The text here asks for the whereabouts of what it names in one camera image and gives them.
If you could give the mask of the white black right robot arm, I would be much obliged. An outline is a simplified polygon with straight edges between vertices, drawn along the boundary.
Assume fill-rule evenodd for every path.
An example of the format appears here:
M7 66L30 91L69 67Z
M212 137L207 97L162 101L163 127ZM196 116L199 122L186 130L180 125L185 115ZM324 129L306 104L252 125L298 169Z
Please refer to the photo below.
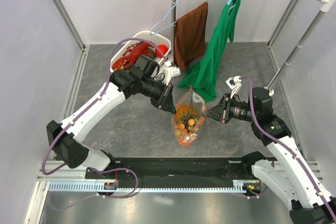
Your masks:
M251 123L254 135L285 173L279 173L260 152L243 156L240 172L245 178L260 179L287 206L293 223L335 223L335 197L317 179L272 104L269 91L255 87L250 89L248 102L236 94L224 94L205 116L221 124L231 119Z

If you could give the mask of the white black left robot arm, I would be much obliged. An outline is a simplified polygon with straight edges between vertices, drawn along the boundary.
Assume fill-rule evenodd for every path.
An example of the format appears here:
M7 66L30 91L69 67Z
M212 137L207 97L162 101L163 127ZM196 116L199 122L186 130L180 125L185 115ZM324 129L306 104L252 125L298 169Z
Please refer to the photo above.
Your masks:
M92 167L103 178L111 178L115 173L111 157L82 141L112 109L135 94L148 97L154 107L174 114L171 79L180 73L170 62L159 66L144 55L135 64L112 71L107 82L79 110L60 123L52 120L47 124L48 150L54 151L69 168Z

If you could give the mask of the clear zip top bag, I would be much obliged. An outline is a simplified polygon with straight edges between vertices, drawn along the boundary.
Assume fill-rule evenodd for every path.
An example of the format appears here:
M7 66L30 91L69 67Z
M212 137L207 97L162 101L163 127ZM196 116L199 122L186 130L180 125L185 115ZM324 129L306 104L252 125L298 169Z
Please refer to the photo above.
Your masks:
M184 147L190 146L199 136L207 111L204 99L190 88L175 105L171 116L174 136Z

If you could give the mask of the tan plastic longan bunch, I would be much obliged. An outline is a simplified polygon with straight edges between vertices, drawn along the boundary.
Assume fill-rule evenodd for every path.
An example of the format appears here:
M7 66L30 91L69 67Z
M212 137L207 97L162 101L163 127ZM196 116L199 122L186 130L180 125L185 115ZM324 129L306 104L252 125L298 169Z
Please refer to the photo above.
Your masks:
M180 140L183 138L195 140L198 137L200 128L199 118L190 119L187 123L177 123L173 121L174 135Z

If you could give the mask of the orange plastic orange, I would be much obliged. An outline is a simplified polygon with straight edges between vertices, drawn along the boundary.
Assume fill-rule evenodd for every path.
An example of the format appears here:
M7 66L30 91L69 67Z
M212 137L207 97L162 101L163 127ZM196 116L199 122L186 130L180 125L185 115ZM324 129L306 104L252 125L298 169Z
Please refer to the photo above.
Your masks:
M190 146L193 142L194 142L193 140L186 139L186 138L183 138L183 139L179 140L179 143L184 147Z

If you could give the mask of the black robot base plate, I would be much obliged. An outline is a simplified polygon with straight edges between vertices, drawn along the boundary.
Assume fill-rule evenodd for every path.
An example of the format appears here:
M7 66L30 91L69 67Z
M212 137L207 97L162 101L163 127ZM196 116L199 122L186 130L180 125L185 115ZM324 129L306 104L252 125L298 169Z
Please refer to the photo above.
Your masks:
M234 180L256 180L250 157L120 157L108 169L128 168L135 172L139 184L228 186Z

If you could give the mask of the orange plastic pineapple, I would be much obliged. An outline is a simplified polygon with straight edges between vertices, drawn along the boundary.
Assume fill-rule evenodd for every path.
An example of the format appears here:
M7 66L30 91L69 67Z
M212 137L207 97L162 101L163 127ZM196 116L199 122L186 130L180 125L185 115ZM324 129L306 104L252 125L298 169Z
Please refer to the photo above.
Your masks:
M197 111L189 105L183 105L178 108L175 114L175 121L177 123L187 123L190 119L198 118Z

